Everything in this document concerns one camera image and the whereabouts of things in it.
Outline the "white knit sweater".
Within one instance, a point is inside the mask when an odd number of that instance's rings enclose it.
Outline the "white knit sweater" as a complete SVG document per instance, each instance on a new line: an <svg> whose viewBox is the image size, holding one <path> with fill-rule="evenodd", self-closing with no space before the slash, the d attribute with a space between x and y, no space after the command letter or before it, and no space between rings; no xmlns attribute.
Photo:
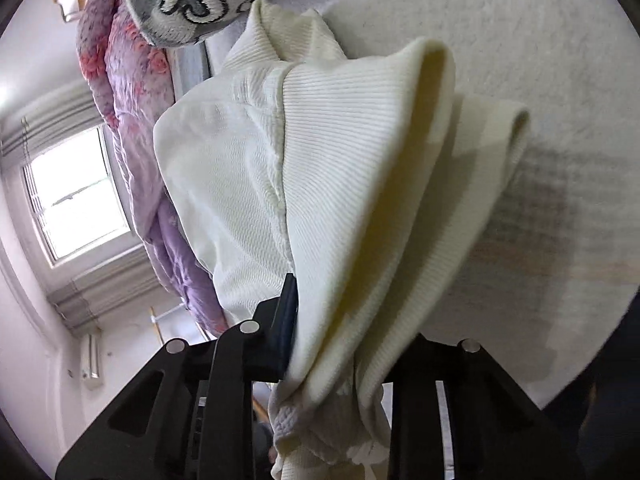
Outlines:
<svg viewBox="0 0 640 480"><path fill-rule="evenodd" d="M385 463L383 379L524 151L526 107L455 79L438 41L351 60L318 13L257 0L220 72L155 125L160 173L228 319L296 278L291 361L269 404L278 479Z"/></svg>

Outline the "purple floral quilt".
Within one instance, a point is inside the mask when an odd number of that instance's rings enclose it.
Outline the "purple floral quilt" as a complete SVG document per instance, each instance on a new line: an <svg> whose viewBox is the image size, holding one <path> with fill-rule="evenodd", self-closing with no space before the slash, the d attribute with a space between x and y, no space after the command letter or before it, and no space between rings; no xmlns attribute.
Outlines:
<svg viewBox="0 0 640 480"><path fill-rule="evenodd" d="M228 327L224 310L181 232L154 152L154 125L175 102L165 51L146 42L125 0L87 0L76 52L112 136L134 230L160 284L183 301L203 330L220 336Z"/></svg>

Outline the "bright window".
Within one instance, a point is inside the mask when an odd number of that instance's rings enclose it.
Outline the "bright window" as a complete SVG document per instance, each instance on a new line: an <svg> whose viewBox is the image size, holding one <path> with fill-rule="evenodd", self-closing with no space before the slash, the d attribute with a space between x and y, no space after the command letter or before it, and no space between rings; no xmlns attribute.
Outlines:
<svg viewBox="0 0 640 480"><path fill-rule="evenodd" d="M54 263L130 232L100 127L47 148L26 164L23 176Z"/></svg>

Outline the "white wall radiator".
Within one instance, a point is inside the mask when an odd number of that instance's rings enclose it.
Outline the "white wall radiator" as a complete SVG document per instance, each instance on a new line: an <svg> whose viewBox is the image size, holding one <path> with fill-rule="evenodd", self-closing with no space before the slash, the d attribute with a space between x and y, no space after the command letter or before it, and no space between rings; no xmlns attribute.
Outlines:
<svg viewBox="0 0 640 480"><path fill-rule="evenodd" d="M92 391L103 385L101 364L101 333L92 332L80 341L80 378L84 386Z"/></svg>

